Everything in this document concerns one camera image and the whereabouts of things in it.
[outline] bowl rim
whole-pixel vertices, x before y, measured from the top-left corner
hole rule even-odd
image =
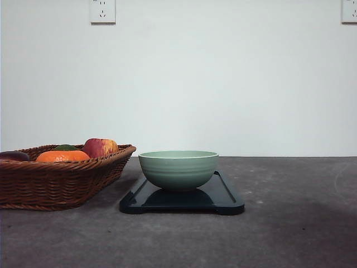
[[[151,154],[153,152],[207,152],[212,155],[207,155],[207,156],[191,156],[191,157],[156,157],[156,156],[146,156],[143,154]],[[197,150],[166,150],[166,151],[152,151],[152,152],[142,152],[141,154],[138,155],[139,157],[142,158],[150,158],[150,159],[201,159],[201,158],[210,158],[210,157],[215,157],[219,156],[216,152],[210,152],[210,151],[197,151]]]

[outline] red apple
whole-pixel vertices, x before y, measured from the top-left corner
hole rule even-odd
[[[90,158],[96,158],[117,152],[119,148],[117,143],[113,140],[107,138],[90,138],[85,142],[83,151],[89,155]]]

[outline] basket rim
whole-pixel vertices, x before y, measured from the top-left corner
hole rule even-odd
[[[39,150],[43,149],[44,147],[53,147],[58,145],[42,145],[39,147],[32,147],[27,149],[19,149],[16,151],[32,151],[32,150]],[[66,169],[76,169],[76,170],[83,170],[83,169],[92,169],[97,168],[99,166],[108,165],[113,161],[117,161],[131,155],[133,152],[136,151],[136,147],[131,144],[127,145],[118,145],[119,151],[105,155],[99,156],[96,158],[91,158],[88,160],[81,160],[81,161],[62,161],[62,162],[37,162],[37,161],[14,161],[14,160],[2,160],[0,161],[0,169],[3,170],[12,170],[12,169],[19,169],[19,170],[28,170],[31,169],[35,171],[36,169],[48,169],[48,170],[66,170]]]

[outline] apple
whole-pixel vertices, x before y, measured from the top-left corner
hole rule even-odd
[[[96,158],[117,152],[119,148],[117,143],[113,140],[107,138],[90,138],[85,142],[83,151],[89,155],[90,158]]]
[[[29,161],[28,154],[19,151],[0,152],[0,160]]]

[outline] woven basket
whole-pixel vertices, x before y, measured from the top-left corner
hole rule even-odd
[[[84,161],[35,162],[39,154],[57,145],[19,150],[30,161],[0,161],[0,208],[63,210],[76,208],[117,180],[131,154],[132,145]]]

